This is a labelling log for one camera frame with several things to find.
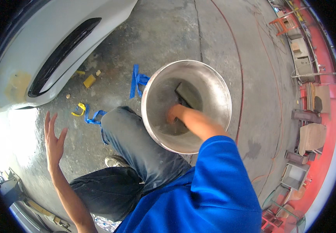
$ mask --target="wet floor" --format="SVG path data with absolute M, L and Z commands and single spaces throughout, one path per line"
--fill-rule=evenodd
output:
M 242 59 L 244 108 L 238 148 L 251 180 L 269 173 L 271 158 L 282 143 L 273 174 L 253 183 L 262 203 L 278 185 L 285 167 L 285 150 L 293 148 L 296 140 L 297 123 L 291 120 L 291 110 L 298 107 L 296 86 L 290 78 L 292 55 L 286 38 L 276 37 L 267 24 L 276 18 L 267 1 L 252 4 L 246 0 L 217 0 L 216 4 L 232 27 Z M 126 22 L 79 67 L 86 74 L 75 74 L 53 101 L 34 109 L 0 113 L 0 170 L 11 167 L 32 199 L 70 222 L 47 171 L 43 136 L 46 111 L 58 112 L 57 134 L 63 127 L 69 128 L 60 162 L 69 181 L 105 168 L 105 157 L 116 152 L 102 143 L 98 125 L 87 124 L 82 116 L 71 114 L 76 105 L 89 104 L 90 116 L 119 105 L 128 105 L 140 115 L 141 98 L 136 95 L 129 99 L 133 64 L 139 64 L 140 73 L 151 76 L 163 65 L 184 59 L 202 61 L 224 78 L 232 98 L 228 132 L 235 139 L 242 96 L 241 70 L 233 36 L 217 8 L 208 0 L 140 0 Z M 97 70 L 100 76 L 86 89 L 82 82 Z M 185 159 L 194 165 L 196 155 Z

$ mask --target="hand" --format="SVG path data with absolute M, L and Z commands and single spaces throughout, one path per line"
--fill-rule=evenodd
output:
M 59 161 L 63 156 L 64 139 L 66 138 L 68 128 L 63 128 L 59 138 L 55 137 L 54 123 L 57 113 L 50 119 L 50 112 L 47 111 L 45 118 L 45 147 L 47 157 L 47 169 L 51 172 L 59 166 Z
M 170 109 L 168 110 L 168 113 L 167 113 L 167 122 L 169 123 L 169 124 L 173 124 L 174 123 L 174 120 L 176 119 L 176 115 L 175 115 L 175 109 L 176 109 L 176 106 L 177 106 L 178 104 L 176 104 L 176 105 L 174 105 L 174 106 L 172 106 L 172 107 L 170 107 Z

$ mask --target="leg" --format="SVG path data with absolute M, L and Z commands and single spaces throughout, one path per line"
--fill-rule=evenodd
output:
M 130 167 L 108 167 L 69 184 L 92 214 L 122 221 L 137 206 L 143 184 Z
M 177 153 L 159 146 L 148 134 L 142 118 L 128 106 L 103 116 L 107 140 L 145 181 L 147 193 L 184 175 L 191 166 Z

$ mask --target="sneaker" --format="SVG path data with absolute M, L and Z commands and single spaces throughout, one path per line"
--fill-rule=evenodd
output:
M 120 156 L 108 156 L 105 158 L 107 167 L 130 167 L 127 161 Z

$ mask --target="orange extension cord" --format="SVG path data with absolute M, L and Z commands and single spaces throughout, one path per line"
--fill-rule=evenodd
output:
M 242 121 L 242 113 L 243 113 L 243 103 L 244 103 L 244 82 L 243 82 L 243 66 L 242 66 L 242 59 L 241 59 L 241 56 L 240 56 L 240 53 L 239 53 L 239 49 L 238 49 L 238 44 L 237 44 L 237 41 L 236 41 L 236 38 L 234 36 L 234 33 L 233 33 L 233 30 L 231 29 L 231 26 L 228 22 L 228 20 L 226 19 L 225 15 L 222 13 L 222 11 L 220 10 L 220 8 L 216 5 L 216 3 L 211 0 L 211 2 L 214 4 L 214 6 L 217 8 L 217 10 L 220 12 L 220 14 L 222 15 L 223 19 L 226 21 L 226 24 L 228 25 L 229 29 L 230 29 L 230 32 L 231 32 L 231 35 L 233 36 L 233 39 L 234 39 L 234 43 L 236 45 L 236 49 L 237 49 L 237 53 L 238 53 L 238 57 L 239 57 L 239 64 L 240 64 L 240 69 L 241 69 L 241 81 L 242 81 L 242 99 L 241 99 L 241 107 L 240 107 L 240 115 L 239 115 L 239 125 L 238 125 L 238 130 L 237 130 L 237 137 L 236 137 L 236 144 L 238 145 L 238 139 L 239 139 L 239 131 L 240 131 L 240 125 L 241 125 L 241 121 Z M 260 34 L 260 30 L 259 30 L 259 21 L 257 20 L 257 17 L 255 16 L 255 14 L 253 14 L 253 16 L 255 17 L 255 21 L 256 21 L 256 25 L 257 25 L 257 30 L 259 32 L 259 36 L 260 36 L 260 39 L 261 39 L 261 42 L 262 42 L 262 45 L 264 46 L 264 49 L 265 49 L 265 53 L 266 55 L 268 56 L 268 60 L 269 60 L 269 63 L 270 63 L 270 66 L 272 68 L 272 71 L 273 71 L 273 75 L 274 75 L 274 79 L 275 79 L 275 84 L 277 86 L 277 92 L 278 92 L 278 99 L 279 99 L 279 106 L 280 106 L 280 109 L 281 109 L 281 144 L 279 145 L 279 149 L 278 151 L 276 151 L 276 153 L 274 154 L 274 157 L 271 159 L 272 160 L 272 167 L 273 167 L 273 170 L 270 170 L 270 172 L 266 175 L 261 175 L 261 176 L 258 176 L 256 178 L 254 178 L 251 183 L 253 183 L 254 181 L 258 180 L 258 179 L 261 179 L 263 177 L 268 177 L 269 175 L 271 175 L 274 171 L 275 171 L 275 158 L 277 157 L 277 155 L 279 154 L 279 152 L 281 151 L 281 148 L 282 148 L 282 142 L 283 142 L 283 112 L 282 112 L 282 102 L 281 102 L 281 96 L 279 94 L 279 88 L 278 88 L 278 82 L 277 82 L 277 76 L 275 75 L 275 72 L 274 72 L 274 68 L 273 68 L 273 65 L 272 65 L 272 62 L 270 60 L 270 57 L 269 57 L 269 54 L 268 54 L 268 51 L 266 50 L 266 47 L 265 47 L 265 44 L 262 40 L 262 37 L 261 37 L 261 34 Z

